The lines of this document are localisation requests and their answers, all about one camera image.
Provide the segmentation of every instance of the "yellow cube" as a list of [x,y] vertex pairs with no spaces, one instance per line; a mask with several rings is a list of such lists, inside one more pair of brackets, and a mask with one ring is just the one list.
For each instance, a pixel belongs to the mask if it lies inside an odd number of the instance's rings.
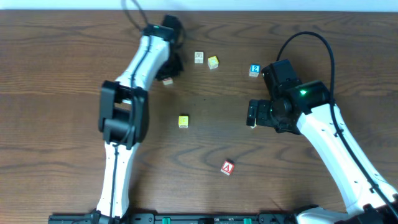
[[212,56],[209,59],[207,59],[207,64],[209,65],[210,69],[218,67],[218,59],[216,56]]
[[180,128],[187,128],[188,127],[188,116],[180,116],[178,118],[178,126]]

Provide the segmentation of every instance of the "wooden table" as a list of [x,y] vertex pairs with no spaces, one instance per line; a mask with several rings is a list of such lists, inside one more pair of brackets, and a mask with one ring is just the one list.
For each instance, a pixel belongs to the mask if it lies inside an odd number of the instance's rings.
[[[166,12],[148,12],[160,23]],[[150,127],[134,160],[131,205],[159,213],[257,213],[317,203],[344,211],[340,193],[303,136],[245,125],[250,99],[267,99],[249,66],[273,62],[294,33],[323,35],[336,58],[336,100],[363,151],[398,187],[398,14],[169,12],[188,39],[185,71],[154,82]],[[45,223],[98,203],[104,146],[99,87],[134,56],[139,33],[121,11],[0,11],[0,223]],[[219,68],[193,63],[217,55]],[[322,43],[285,50],[304,82],[330,84]],[[188,129],[178,116],[190,115]],[[234,173],[220,172],[225,159]]]

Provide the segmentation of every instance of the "red block with letter a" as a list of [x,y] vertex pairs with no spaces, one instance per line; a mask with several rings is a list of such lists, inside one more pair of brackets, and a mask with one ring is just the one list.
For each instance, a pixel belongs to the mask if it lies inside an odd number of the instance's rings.
[[221,171],[226,175],[231,175],[232,170],[234,170],[234,164],[232,164],[228,161],[225,161],[223,166],[221,167]]

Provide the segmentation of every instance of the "cube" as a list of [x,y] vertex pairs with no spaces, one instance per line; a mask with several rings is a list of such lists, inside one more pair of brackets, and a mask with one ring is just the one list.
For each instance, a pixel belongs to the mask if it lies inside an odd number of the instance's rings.
[[163,85],[171,85],[171,84],[173,84],[173,79],[172,78],[163,79]]
[[195,63],[203,63],[204,55],[203,52],[195,52]]
[[209,65],[210,69],[214,69],[218,67],[218,59],[216,56],[212,56],[209,59],[207,59],[207,64]]
[[224,164],[221,167],[221,171],[226,175],[231,175],[232,170],[234,170],[234,164],[228,161],[224,161]]
[[187,128],[188,127],[188,116],[180,116],[178,118],[178,126],[180,128]]
[[250,66],[249,76],[258,77],[260,74],[260,65],[252,64]]

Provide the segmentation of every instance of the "white background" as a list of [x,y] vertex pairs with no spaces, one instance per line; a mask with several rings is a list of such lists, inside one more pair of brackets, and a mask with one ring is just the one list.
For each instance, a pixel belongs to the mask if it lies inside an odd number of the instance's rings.
[[[398,12],[398,0],[138,0],[149,10]],[[0,0],[0,9],[120,9],[120,0]]]

